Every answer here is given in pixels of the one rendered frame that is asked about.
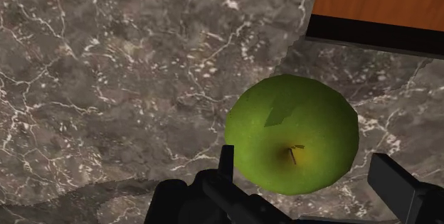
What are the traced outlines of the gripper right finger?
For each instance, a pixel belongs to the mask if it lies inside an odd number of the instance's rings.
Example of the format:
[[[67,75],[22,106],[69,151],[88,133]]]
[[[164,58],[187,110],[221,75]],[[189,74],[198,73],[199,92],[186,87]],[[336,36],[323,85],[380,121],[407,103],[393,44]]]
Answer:
[[[387,154],[372,154],[367,182],[402,224],[444,224],[444,188],[419,181]]]

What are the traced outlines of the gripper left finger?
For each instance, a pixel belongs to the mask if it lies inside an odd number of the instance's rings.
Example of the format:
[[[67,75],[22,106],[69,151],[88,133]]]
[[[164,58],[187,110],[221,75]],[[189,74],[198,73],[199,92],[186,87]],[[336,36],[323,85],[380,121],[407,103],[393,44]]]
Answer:
[[[292,224],[292,219],[258,194],[233,183],[234,146],[224,145],[217,169],[198,172],[192,184],[160,182],[144,224]]]

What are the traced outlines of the green apple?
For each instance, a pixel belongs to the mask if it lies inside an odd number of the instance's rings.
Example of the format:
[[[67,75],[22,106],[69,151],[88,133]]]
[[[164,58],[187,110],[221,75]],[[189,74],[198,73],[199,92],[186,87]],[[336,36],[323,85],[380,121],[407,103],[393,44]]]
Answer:
[[[331,186],[349,172],[359,120],[341,93],[284,74],[261,80],[238,98],[226,115],[224,138],[250,182],[293,196]]]

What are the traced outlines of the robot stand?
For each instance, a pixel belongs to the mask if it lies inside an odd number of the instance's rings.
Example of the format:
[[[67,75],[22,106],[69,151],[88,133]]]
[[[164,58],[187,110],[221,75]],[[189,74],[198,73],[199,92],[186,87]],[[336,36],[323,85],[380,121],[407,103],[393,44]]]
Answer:
[[[305,39],[444,60],[444,0],[314,0]]]

